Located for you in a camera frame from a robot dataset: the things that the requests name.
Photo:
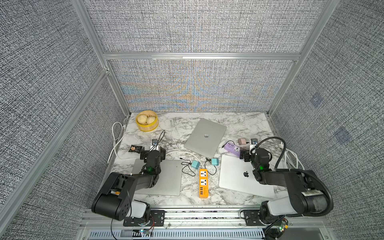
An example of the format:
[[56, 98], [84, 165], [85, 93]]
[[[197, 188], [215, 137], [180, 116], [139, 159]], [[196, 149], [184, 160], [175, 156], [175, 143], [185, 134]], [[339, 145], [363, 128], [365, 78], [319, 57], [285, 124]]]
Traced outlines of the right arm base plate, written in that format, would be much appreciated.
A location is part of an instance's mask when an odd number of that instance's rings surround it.
[[240, 217], [245, 221], [247, 227], [268, 226], [268, 224], [265, 224], [260, 220], [258, 210], [241, 210]]

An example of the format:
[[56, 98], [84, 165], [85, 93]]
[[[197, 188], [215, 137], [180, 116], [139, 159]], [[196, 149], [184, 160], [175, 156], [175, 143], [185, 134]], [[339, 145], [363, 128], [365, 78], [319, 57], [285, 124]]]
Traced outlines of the teal charger plug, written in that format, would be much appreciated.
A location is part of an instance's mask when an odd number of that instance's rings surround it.
[[212, 164], [212, 166], [218, 166], [220, 164], [219, 159], [212, 158], [211, 159], [211, 164]]
[[200, 165], [201, 165], [200, 162], [196, 161], [196, 160], [192, 161], [192, 163], [191, 163], [191, 167], [196, 169], [196, 170], [199, 169]]

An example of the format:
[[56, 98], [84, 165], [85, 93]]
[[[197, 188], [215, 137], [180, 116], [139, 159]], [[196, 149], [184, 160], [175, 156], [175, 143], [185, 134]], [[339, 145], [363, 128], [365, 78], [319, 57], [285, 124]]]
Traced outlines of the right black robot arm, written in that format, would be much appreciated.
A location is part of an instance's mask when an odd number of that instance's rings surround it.
[[[261, 147], [268, 140], [279, 140], [283, 149], [276, 162], [276, 168], [270, 168], [272, 153]], [[334, 200], [330, 190], [312, 170], [278, 169], [287, 150], [287, 144], [280, 137], [268, 137], [264, 140], [250, 140], [250, 149], [240, 154], [245, 162], [253, 166], [253, 175], [261, 185], [285, 187], [288, 196], [262, 202], [259, 221], [271, 226], [284, 217], [322, 217], [334, 209]]]

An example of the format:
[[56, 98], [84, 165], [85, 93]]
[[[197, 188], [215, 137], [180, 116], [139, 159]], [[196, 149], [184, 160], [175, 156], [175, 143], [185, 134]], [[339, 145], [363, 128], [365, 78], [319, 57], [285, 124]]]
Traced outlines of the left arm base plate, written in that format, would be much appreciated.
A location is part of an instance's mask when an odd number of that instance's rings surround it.
[[124, 227], [163, 227], [165, 221], [164, 210], [150, 210], [139, 217], [126, 217], [123, 222]]

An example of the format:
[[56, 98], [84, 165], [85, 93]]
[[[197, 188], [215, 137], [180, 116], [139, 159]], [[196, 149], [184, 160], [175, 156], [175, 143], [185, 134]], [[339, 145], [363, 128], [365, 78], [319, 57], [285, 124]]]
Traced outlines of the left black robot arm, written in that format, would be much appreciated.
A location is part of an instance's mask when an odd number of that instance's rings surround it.
[[151, 219], [151, 206], [135, 201], [135, 191], [150, 189], [156, 185], [165, 156], [166, 150], [156, 147], [151, 151], [144, 151], [145, 164], [138, 174], [110, 173], [92, 203], [92, 212], [117, 221], [133, 218], [147, 223]]

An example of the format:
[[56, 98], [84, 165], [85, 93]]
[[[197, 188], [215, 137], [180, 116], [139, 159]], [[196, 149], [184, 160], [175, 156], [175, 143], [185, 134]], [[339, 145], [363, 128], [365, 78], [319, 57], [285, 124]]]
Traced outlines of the pink charger plug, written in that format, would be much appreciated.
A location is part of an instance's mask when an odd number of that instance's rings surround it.
[[240, 146], [242, 146], [242, 145], [246, 145], [246, 144], [248, 144], [249, 142], [245, 139], [245, 138], [239, 138], [238, 139], [238, 144], [240, 145]]

